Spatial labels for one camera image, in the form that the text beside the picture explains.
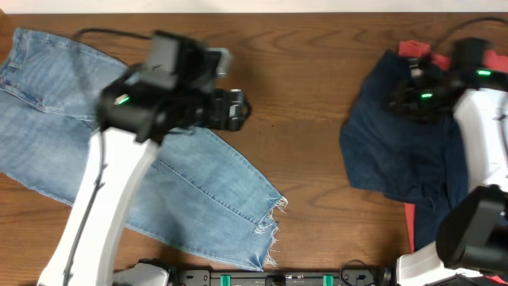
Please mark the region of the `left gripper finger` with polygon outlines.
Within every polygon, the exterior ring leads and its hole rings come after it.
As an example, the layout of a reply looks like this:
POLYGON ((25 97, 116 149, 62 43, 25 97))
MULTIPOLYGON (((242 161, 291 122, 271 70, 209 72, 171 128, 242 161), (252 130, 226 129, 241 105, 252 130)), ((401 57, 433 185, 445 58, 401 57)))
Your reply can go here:
POLYGON ((252 113, 248 102, 234 104, 229 108, 228 131, 239 131, 252 113))
POLYGON ((228 91, 229 106, 243 107, 246 105, 246 94, 241 89, 231 89, 228 91))

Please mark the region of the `dark navy shorts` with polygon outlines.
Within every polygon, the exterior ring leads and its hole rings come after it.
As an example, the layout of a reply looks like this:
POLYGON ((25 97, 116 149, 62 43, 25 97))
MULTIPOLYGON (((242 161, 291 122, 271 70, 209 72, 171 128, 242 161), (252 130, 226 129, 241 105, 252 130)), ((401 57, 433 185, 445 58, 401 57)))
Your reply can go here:
POLYGON ((415 207, 414 248, 437 237, 441 222, 466 198, 468 167, 460 127, 444 116, 421 124, 392 114, 389 95, 410 76, 408 61, 386 51, 360 88, 340 147, 352 187, 415 207))

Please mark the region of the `light blue jeans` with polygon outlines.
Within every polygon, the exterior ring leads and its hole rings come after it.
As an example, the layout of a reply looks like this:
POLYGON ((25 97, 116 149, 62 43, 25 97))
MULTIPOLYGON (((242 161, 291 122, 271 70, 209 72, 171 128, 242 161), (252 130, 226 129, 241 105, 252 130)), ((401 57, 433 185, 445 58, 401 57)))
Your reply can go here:
MULTIPOLYGON (((70 39, 16 29, 1 66, 1 170, 43 195, 73 204, 96 129, 78 88, 70 39)), ((260 271, 287 199, 209 129, 174 129, 130 209, 130 229, 194 255, 260 271)))

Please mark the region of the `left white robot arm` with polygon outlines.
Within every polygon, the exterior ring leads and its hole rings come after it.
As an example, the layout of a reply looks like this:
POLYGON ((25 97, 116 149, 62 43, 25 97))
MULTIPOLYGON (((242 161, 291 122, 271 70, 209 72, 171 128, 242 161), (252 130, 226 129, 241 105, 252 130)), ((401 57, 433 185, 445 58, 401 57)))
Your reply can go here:
POLYGON ((144 259, 116 271, 117 250, 129 208, 166 134, 195 126, 238 131, 251 114, 239 89, 219 89, 231 54, 201 41, 155 31, 151 51, 99 96, 90 92, 80 47, 72 67, 98 127, 89 141, 87 166, 67 225, 41 285, 173 285, 178 277, 162 263, 144 259))

